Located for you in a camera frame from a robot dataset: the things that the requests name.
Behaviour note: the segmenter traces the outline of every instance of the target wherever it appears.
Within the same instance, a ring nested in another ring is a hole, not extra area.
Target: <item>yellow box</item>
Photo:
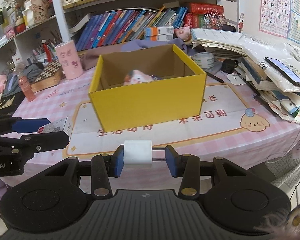
[[[163,78],[123,86],[138,69]],[[199,115],[206,73],[176,45],[99,57],[89,97],[105,132]]]

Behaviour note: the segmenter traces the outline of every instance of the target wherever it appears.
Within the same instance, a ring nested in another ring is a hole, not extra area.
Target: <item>cartoon dog print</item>
[[[255,114],[254,108],[248,108],[245,110],[245,114],[241,118],[241,127],[251,132],[261,132],[267,127],[270,127],[270,123],[262,116]]]

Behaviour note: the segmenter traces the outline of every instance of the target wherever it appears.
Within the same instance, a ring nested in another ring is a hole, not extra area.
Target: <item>digital screen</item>
[[[300,78],[282,62],[274,58],[267,59],[273,64],[277,65],[281,70],[283,70],[293,81],[300,83]]]

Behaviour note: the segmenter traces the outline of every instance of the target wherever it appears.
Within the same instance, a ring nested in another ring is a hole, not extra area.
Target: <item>charging cable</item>
[[[294,141],[293,141],[293,143],[292,143],[292,145],[291,145],[291,147],[288,149],[288,151],[287,152],[279,152],[279,153],[285,153],[281,158],[279,158],[278,160],[275,160],[275,161],[273,161],[273,162],[269,162],[268,160],[269,160],[269,158],[272,156],[272,155],[274,155],[274,154],[270,154],[268,157],[267,157],[267,159],[266,159],[266,162],[268,163],[268,164],[273,164],[273,163],[276,163],[276,162],[278,162],[279,160],[281,160],[283,157],[285,157],[293,148],[294,148],[294,146],[300,141],[300,139],[295,143],[295,141],[297,140],[297,138],[298,138],[298,136],[300,135],[300,130],[298,131],[298,133],[297,133],[297,135],[296,135],[296,137],[295,137],[295,139],[294,139]]]

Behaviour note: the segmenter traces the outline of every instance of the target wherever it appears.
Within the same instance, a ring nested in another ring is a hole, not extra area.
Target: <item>pink cylinder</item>
[[[74,41],[70,40],[60,43],[55,49],[58,60],[66,75],[66,79],[69,80],[80,77],[83,73],[83,69],[74,45]]]

